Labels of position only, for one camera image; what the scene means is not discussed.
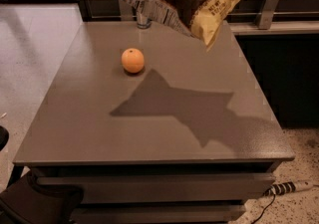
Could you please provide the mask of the left metal bracket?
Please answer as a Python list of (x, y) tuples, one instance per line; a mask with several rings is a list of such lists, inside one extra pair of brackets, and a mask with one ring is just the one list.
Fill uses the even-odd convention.
[(122, 21), (133, 21), (134, 13), (133, 8), (127, 4), (124, 0), (119, 0), (119, 10)]

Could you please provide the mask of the lower grey drawer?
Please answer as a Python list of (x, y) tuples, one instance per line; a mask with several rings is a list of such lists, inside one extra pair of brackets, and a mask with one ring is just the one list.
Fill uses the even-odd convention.
[(236, 220), (244, 212), (243, 205), (81, 208), (71, 219), (77, 224), (213, 224)]

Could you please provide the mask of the right metal bracket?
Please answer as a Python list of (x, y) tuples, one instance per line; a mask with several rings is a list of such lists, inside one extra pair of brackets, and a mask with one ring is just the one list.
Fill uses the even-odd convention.
[(256, 17), (256, 26), (259, 30), (269, 30), (272, 24), (275, 9), (279, 0), (264, 0), (261, 10)]

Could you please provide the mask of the redbull can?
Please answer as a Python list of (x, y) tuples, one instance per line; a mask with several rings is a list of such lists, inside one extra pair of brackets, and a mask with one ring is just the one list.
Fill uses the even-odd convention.
[(136, 16), (139, 29), (148, 29), (151, 26), (151, 19), (148, 17), (148, 14), (144, 12), (142, 9), (136, 10)]

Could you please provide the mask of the orange fruit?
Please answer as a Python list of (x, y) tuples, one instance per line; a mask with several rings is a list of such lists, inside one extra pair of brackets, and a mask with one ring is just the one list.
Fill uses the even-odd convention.
[(143, 53), (135, 48), (129, 48), (123, 51), (121, 56), (123, 68), (131, 74), (139, 73), (145, 66), (145, 57)]

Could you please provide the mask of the upper grey drawer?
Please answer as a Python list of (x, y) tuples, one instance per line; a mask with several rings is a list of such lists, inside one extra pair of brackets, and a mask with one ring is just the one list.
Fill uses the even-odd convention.
[(88, 204), (246, 200), (273, 182), (271, 173), (38, 178), (40, 185), (81, 187)]

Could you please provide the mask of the dark brown chair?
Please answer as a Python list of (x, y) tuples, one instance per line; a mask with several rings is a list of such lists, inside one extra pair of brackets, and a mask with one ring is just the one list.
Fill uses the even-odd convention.
[(39, 185), (29, 171), (0, 193), (0, 206), (15, 224), (69, 224), (83, 197), (77, 186)]

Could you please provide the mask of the horizontal metal rail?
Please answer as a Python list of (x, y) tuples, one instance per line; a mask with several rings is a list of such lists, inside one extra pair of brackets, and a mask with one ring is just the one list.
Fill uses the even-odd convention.
[[(261, 15), (261, 13), (229, 13), (226, 18), (239, 18), (240, 20), (242, 20), (243, 18), (257, 18), (259, 15)], [(135, 20), (136, 19), (136, 15), (129, 15), (129, 20)], [(111, 16), (95, 16), (92, 15), (91, 16), (91, 20), (100, 20), (100, 21), (121, 21), (122, 20), (122, 16), (121, 15), (111, 15)]]

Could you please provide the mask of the metal bracket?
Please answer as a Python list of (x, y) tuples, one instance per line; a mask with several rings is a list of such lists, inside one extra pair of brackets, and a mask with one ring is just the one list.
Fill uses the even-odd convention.
[(122, 21), (133, 21), (134, 13), (133, 8), (127, 4), (124, 0), (119, 0), (119, 10)]
[(272, 24), (275, 9), (279, 0), (264, 0), (261, 10), (256, 17), (256, 26), (259, 30), (269, 30)]

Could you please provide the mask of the grey drawer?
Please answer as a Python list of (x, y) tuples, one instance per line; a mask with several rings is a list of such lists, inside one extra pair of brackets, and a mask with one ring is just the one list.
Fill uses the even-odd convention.
[(77, 224), (213, 224), (236, 220), (244, 212), (243, 205), (81, 208), (71, 219)]
[(40, 185), (81, 187), (88, 204), (246, 200), (273, 182), (271, 173), (38, 178)]

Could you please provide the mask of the white power strip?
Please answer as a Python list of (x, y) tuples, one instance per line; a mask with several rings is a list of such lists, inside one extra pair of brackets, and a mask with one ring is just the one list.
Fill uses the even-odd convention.
[(288, 181), (271, 185), (264, 193), (264, 196), (285, 195), (300, 191), (307, 191), (314, 187), (310, 180)]

